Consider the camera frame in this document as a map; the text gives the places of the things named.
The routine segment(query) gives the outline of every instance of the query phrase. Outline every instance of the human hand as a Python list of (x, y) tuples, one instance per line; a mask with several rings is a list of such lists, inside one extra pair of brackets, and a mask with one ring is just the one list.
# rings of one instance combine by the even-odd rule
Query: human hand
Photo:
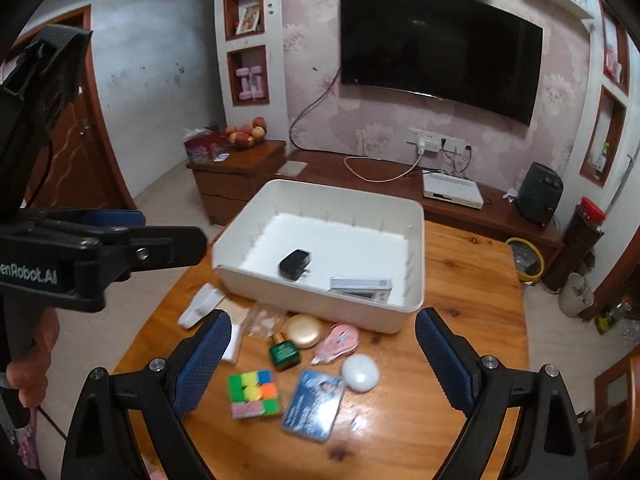
[(18, 398), (25, 408), (35, 408), (44, 400), (49, 384), (47, 370), (51, 366), (51, 350), (59, 334), (58, 314), (48, 306), (33, 331), (35, 345), (6, 368), (6, 378), (18, 390)]

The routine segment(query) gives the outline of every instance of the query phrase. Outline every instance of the tv screen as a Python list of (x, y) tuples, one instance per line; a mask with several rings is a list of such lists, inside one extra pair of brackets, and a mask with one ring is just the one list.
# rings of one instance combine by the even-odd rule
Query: tv screen
[(466, 103), (527, 126), (542, 29), (473, 0), (340, 0), (343, 84)]

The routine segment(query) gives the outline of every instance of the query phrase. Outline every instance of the photo frame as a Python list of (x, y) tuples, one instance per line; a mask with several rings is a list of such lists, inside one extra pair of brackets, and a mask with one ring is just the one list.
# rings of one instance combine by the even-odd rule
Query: photo frame
[(240, 34), (246, 34), (248, 32), (255, 32), (260, 23), (260, 5), (255, 4), (247, 6), (242, 9), (240, 14), (240, 22), (238, 28), (236, 28), (236, 36)]

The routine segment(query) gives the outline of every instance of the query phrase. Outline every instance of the white digital device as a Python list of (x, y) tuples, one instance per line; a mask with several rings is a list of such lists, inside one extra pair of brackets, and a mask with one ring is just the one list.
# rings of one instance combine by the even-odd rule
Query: white digital device
[(484, 205), (478, 184), (473, 180), (423, 171), (422, 184), (422, 194), (427, 198), (466, 205), (475, 209), (482, 209)]
[(360, 278), (345, 276), (331, 278), (329, 292), (347, 294), (366, 300), (386, 303), (391, 295), (392, 283), (389, 278)]

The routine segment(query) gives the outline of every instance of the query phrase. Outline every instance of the card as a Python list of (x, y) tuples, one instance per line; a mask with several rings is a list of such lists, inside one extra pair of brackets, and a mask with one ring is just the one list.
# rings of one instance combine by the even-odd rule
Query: card
[(245, 7), (240, 11), (240, 23), (236, 34), (246, 34), (257, 30), (260, 23), (260, 5)]
[(341, 378), (302, 370), (298, 388), (282, 419), (285, 431), (324, 442), (329, 439), (345, 384)]

